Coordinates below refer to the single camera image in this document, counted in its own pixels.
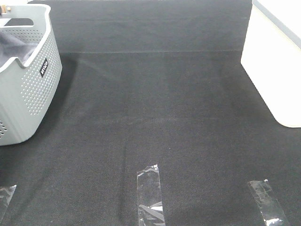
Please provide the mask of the grey-purple towel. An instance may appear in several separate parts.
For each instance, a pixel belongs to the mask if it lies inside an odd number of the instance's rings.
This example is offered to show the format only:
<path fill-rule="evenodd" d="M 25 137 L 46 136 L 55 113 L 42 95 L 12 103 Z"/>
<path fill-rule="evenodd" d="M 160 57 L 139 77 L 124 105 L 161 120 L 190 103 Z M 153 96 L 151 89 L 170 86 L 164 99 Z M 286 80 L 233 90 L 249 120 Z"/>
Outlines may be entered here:
<path fill-rule="evenodd" d="M 0 33 L 0 66 L 10 58 L 17 57 L 24 64 L 37 47 L 37 43 L 19 40 L 11 34 Z"/>

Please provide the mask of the middle clear tape strip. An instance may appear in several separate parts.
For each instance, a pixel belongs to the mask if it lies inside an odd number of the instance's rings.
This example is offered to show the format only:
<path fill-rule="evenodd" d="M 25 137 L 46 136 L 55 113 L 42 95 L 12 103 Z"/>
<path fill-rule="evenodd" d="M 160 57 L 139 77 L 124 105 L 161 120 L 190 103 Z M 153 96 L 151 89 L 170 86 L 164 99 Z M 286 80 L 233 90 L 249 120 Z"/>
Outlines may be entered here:
<path fill-rule="evenodd" d="M 158 165 L 137 172 L 137 209 L 140 226 L 164 226 Z"/>

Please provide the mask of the clear tape strip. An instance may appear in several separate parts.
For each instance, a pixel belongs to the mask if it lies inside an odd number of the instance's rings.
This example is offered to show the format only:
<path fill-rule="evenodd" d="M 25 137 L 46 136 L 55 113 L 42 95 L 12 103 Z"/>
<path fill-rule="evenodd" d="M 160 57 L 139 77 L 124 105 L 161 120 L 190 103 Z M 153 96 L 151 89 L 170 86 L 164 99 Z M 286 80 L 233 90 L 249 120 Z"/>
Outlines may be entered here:
<path fill-rule="evenodd" d="M 137 172 L 137 209 L 140 226 L 164 226 L 158 165 Z"/>
<path fill-rule="evenodd" d="M 265 226 L 290 225 L 267 179 L 249 181 L 248 187 L 259 208 Z"/>
<path fill-rule="evenodd" d="M 17 185 L 1 186 L 0 187 L 0 216 L 3 217 L 10 202 Z"/>

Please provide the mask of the grey perforated laundry basket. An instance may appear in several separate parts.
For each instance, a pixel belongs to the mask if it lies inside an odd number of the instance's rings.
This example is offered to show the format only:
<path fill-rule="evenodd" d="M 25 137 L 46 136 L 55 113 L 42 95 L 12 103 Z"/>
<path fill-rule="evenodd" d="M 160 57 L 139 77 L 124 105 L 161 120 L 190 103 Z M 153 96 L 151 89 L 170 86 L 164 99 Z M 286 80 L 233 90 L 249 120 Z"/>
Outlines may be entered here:
<path fill-rule="evenodd" d="M 28 60 L 17 57 L 0 67 L 0 144 L 28 140 L 42 122 L 56 92 L 62 63 L 46 4 L 1 2 L 1 19 L 30 19 L 31 25 L 1 25 L 0 32 L 37 43 Z"/>

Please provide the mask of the cream plastic laundry basket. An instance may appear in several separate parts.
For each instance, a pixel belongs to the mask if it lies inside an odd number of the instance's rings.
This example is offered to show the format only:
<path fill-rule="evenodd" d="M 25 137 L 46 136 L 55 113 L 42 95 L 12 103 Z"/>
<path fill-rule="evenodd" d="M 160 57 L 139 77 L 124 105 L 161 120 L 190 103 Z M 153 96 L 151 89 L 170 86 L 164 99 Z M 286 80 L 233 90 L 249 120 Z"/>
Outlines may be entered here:
<path fill-rule="evenodd" d="M 252 2 L 241 64 L 275 120 L 301 126 L 301 2 Z"/>

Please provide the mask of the right clear tape strip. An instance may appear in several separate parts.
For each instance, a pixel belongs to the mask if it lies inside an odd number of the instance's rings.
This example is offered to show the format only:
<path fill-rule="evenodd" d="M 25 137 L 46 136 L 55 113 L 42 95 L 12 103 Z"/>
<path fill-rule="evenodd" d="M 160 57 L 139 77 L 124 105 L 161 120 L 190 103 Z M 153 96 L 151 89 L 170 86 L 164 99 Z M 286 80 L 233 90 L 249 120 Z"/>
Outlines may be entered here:
<path fill-rule="evenodd" d="M 259 208 L 265 226 L 290 225 L 267 179 L 249 181 L 248 187 Z"/>

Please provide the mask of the left clear tape strip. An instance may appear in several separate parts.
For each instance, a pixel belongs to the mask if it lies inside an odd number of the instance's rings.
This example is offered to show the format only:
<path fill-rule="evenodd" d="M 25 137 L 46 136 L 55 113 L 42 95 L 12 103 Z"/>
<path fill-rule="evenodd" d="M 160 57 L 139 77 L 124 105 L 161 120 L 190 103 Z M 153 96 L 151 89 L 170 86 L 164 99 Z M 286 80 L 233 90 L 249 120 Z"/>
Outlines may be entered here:
<path fill-rule="evenodd" d="M 0 216 L 3 217 L 10 202 L 17 185 L 1 186 L 0 187 Z"/>

